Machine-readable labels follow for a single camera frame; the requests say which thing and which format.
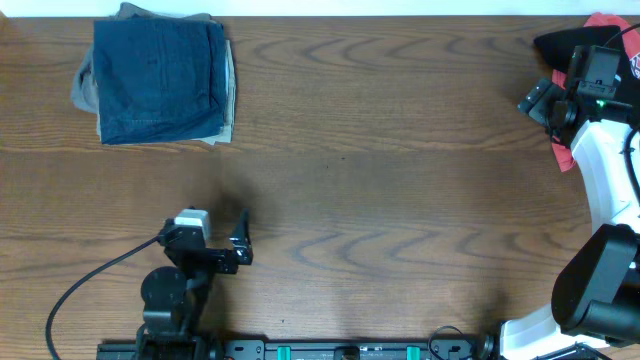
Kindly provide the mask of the khaki folded shorts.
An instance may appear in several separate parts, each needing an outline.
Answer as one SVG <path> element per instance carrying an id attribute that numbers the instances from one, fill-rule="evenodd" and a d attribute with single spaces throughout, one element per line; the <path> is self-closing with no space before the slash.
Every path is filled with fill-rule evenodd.
<path id="1" fill-rule="evenodd" d="M 144 49 L 138 56 L 94 55 L 97 132 L 106 145 L 231 141 L 236 76 L 231 44 L 215 40 L 187 53 Z"/>

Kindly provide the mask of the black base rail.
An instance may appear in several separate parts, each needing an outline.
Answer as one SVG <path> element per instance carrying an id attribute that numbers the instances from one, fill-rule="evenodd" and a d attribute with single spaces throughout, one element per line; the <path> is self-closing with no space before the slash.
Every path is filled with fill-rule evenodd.
<path id="1" fill-rule="evenodd" d="M 108 343 L 97 347 L 99 360 L 203 359 L 203 360 L 465 360 L 496 359 L 490 340 L 456 336 L 425 342 L 273 342 L 234 340 L 209 347 L 160 344 L 148 341 Z"/>

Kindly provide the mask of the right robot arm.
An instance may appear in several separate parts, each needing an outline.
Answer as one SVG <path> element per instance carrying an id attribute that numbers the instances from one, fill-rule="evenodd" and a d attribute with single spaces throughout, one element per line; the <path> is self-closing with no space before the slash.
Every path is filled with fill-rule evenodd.
<path id="1" fill-rule="evenodd" d="M 519 109 L 570 150 L 592 235 L 558 275 L 549 304 L 504 322 L 479 359 L 598 359 L 639 341 L 639 131 L 618 78 L 565 90 L 541 79 Z"/>

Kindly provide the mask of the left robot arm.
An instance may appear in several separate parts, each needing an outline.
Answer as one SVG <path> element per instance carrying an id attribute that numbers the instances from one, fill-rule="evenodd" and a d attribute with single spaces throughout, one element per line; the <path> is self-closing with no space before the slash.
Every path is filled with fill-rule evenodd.
<path id="1" fill-rule="evenodd" d="M 199 330 L 211 284 L 218 274 L 235 274 L 253 262 L 249 212 L 229 236 L 230 249 L 209 248 L 211 221 L 205 210 L 187 208 L 170 218 L 157 242 L 172 262 L 149 273 L 141 285 L 143 325 L 136 335 L 136 359 L 223 359 L 219 340 Z"/>

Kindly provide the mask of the black garment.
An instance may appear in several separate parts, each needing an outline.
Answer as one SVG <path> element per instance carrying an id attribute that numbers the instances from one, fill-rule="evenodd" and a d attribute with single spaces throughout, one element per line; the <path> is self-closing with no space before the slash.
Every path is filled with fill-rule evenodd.
<path id="1" fill-rule="evenodd" d="M 618 25 L 588 26 L 548 33 L 534 39 L 543 60 L 553 70 L 552 81 L 563 87 L 574 48 L 579 45 L 604 45 L 621 52 L 617 75 L 621 78 L 615 100 L 633 106 L 639 112 L 639 30 L 620 32 Z"/>

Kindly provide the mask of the navy blue shorts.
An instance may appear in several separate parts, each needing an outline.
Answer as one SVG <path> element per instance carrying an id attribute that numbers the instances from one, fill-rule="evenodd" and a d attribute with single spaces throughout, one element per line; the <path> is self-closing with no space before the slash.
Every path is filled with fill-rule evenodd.
<path id="1" fill-rule="evenodd" d="M 93 66 L 105 144 L 200 139 L 224 127 L 226 39 L 220 24 L 97 21 Z"/>

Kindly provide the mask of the grey folded garment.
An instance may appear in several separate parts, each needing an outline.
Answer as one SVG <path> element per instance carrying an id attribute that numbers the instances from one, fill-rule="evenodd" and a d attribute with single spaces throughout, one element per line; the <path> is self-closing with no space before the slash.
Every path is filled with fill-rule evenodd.
<path id="1" fill-rule="evenodd" d="M 113 20 L 127 20 L 131 18 L 168 18 L 168 15 L 161 15 L 130 2 L 123 2 L 116 14 L 112 16 Z M 234 107 L 236 96 L 235 73 L 233 69 L 233 59 L 228 59 L 228 56 L 232 54 L 228 40 L 225 40 L 224 48 L 227 103 Z M 98 85 L 94 74 L 93 54 L 94 45 L 91 44 L 73 77 L 70 98 L 76 108 L 97 114 L 99 110 L 99 96 Z"/>

